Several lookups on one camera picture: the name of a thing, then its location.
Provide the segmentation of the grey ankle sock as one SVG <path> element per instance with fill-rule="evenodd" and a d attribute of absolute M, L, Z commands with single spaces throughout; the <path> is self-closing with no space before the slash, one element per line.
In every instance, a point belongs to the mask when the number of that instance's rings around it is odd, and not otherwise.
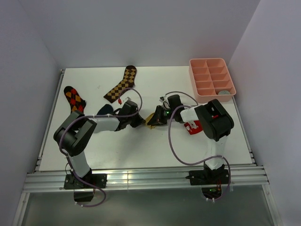
<path fill-rule="evenodd" d="M 231 93 L 228 90 L 221 90 L 218 92 L 218 95 L 220 95 L 220 96 L 231 95 Z"/>

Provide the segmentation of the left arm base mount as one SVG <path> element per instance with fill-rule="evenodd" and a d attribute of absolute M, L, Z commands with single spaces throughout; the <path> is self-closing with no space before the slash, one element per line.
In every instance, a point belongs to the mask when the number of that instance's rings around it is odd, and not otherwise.
<path fill-rule="evenodd" d="M 106 187 L 107 174 L 88 173 L 83 178 L 77 178 L 74 174 L 65 176 L 64 190 L 73 190 L 73 198 L 76 203 L 87 204 L 94 198 L 95 192 Z"/>

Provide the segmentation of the yellow ankle sock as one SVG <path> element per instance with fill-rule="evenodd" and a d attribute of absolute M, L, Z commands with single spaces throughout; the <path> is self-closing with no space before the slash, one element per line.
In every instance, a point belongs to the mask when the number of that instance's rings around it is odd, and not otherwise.
<path fill-rule="evenodd" d="M 154 116 L 155 113 L 151 113 L 146 119 L 145 119 L 145 126 L 149 129 L 154 129 L 156 126 L 148 125 L 148 122 L 151 120 L 151 118 Z"/>

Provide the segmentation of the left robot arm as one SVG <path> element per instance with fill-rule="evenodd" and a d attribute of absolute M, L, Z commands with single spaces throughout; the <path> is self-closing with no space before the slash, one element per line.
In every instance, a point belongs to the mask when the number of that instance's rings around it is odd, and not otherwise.
<path fill-rule="evenodd" d="M 54 133 L 54 140 L 66 151 L 66 156 L 76 173 L 74 181 L 81 188 L 90 186 L 92 182 L 92 170 L 84 153 L 91 136 L 103 131 L 120 131 L 127 125 L 136 128 L 145 123 L 145 119 L 138 113 L 138 105 L 130 100 L 117 110 L 113 110 L 111 105 L 105 104 L 97 115 L 104 117 L 84 118 L 84 114 L 76 110 Z"/>

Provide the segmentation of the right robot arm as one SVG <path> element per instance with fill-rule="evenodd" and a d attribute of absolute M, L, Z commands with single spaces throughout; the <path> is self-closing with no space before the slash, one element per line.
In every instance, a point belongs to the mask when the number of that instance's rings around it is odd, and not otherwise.
<path fill-rule="evenodd" d="M 146 120 L 148 127 L 168 126 L 168 141 L 171 142 L 171 123 L 176 121 L 185 125 L 191 134 L 204 132 L 208 138 L 208 157 L 192 165 L 204 163 L 204 180 L 215 183 L 219 169 L 225 164 L 225 144 L 234 121 L 219 100 L 213 99 L 204 105 L 184 106 L 178 94 L 161 97 L 162 105 L 156 107 L 155 113 Z"/>

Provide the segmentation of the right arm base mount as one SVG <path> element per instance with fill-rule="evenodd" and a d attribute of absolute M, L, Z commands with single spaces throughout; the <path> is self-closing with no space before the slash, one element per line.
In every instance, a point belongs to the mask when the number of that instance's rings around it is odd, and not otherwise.
<path fill-rule="evenodd" d="M 230 173 L 222 165 L 219 169 L 191 170 L 185 177 L 191 186 L 201 186 L 203 196 L 211 201 L 219 199 L 222 194 L 222 185 L 230 186 Z"/>

